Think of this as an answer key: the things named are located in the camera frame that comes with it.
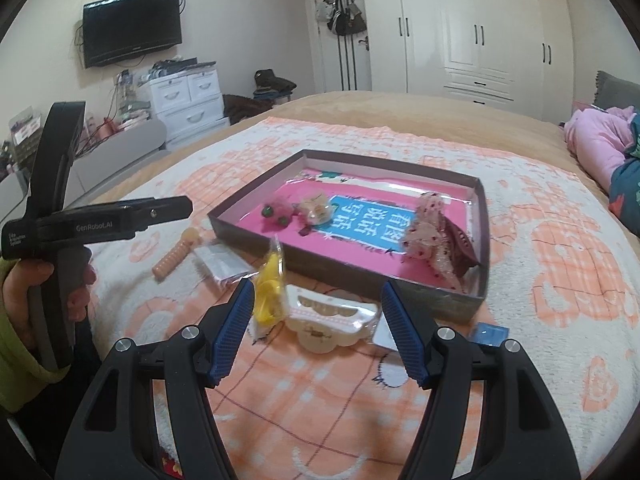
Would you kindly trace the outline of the person's left hand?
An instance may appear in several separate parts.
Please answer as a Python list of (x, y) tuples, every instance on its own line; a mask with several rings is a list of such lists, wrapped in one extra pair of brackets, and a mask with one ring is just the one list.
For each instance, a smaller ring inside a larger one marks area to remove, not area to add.
[[(32, 323), (29, 321), (28, 291), (47, 281), (54, 265), (42, 260), (21, 260), (9, 272), (2, 285), (2, 298), (6, 314), (18, 338), (28, 350), (36, 348)], [(67, 299), (68, 318), (82, 322), (87, 316), (90, 300), (89, 286), (96, 281), (96, 272), (90, 264), (85, 267), (82, 285)]]

